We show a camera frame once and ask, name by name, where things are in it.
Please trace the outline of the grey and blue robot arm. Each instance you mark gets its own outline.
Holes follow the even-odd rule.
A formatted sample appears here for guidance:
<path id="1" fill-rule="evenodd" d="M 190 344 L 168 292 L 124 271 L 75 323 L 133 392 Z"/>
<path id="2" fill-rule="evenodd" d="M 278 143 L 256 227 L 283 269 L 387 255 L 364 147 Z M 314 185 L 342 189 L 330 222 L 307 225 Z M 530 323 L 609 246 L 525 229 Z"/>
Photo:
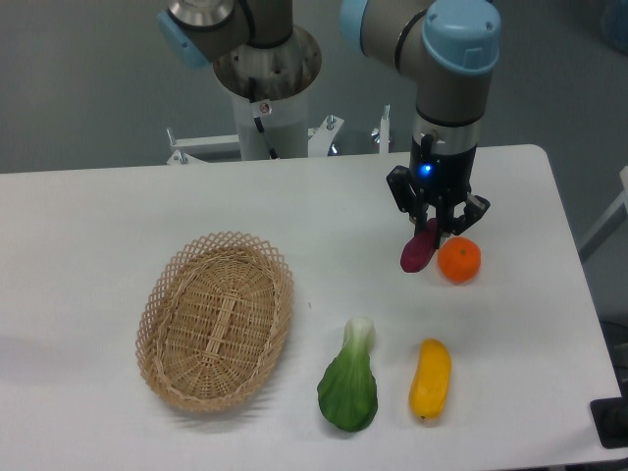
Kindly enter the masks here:
<path id="1" fill-rule="evenodd" d="M 280 106 L 313 84 L 322 58 L 289 1 L 172 1 L 157 24 L 183 62 L 211 65 L 235 97 L 244 158 L 305 152 L 304 128 Z M 398 209 L 417 233 L 464 233 L 490 206 L 470 177 L 499 57 L 497 9 L 488 1 L 345 1 L 340 29 L 417 87 L 410 162 L 388 175 Z"/>

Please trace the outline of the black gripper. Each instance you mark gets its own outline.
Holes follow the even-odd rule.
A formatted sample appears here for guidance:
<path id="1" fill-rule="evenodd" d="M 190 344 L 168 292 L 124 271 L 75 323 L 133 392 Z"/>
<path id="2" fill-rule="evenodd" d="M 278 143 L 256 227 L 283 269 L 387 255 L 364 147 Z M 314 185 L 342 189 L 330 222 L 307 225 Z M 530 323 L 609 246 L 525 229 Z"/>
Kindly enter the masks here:
<path id="1" fill-rule="evenodd" d="M 433 229 L 429 207 L 436 211 L 440 238 L 461 236 L 487 213 L 491 202 L 474 195 L 470 184 L 475 154 L 474 147 L 442 154 L 435 137 L 428 133 L 412 142 L 409 165 L 395 166 L 389 172 L 392 197 L 398 210 L 414 224 L 416 236 Z"/>

